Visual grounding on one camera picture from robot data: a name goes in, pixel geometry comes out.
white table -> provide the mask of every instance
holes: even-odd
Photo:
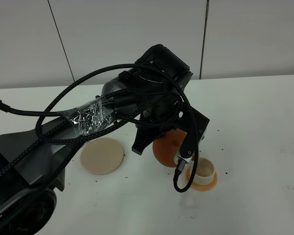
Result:
[[[79,86],[57,108],[83,104],[101,88]],[[63,89],[0,90],[0,98],[14,108],[43,110]],[[294,235],[294,75],[191,81],[186,95],[210,119],[200,150],[216,166],[213,190],[176,192],[174,169],[157,162],[151,145],[142,156],[131,152],[136,129],[127,124],[108,135],[124,146],[121,167],[90,175],[78,152],[38,234]],[[0,111],[0,134],[33,129],[36,120]]]

orange ring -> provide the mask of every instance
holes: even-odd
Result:
[[[185,174],[186,174],[186,179],[187,180],[190,180],[190,177],[191,177],[191,167],[188,167],[187,168]],[[217,173],[215,173],[214,180],[210,184],[203,186],[203,185],[198,185],[198,184],[192,182],[191,187],[193,189],[197,190],[197,191],[208,191],[208,190],[212,190],[216,186],[217,182],[218,182],[218,175],[217,175]]]

white cup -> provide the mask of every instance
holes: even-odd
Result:
[[[193,182],[197,185],[206,186],[213,182],[216,174],[215,166],[206,158],[199,158],[196,174]]]

beige disc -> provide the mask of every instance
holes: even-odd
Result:
[[[89,173],[103,175],[116,170],[123,158],[124,149],[119,142],[111,138],[99,138],[85,146],[80,162]]]

orange sphere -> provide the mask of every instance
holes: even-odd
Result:
[[[162,138],[153,142],[152,150],[158,162],[167,167],[176,167],[174,157],[182,145],[187,133],[180,130],[170,130]]]

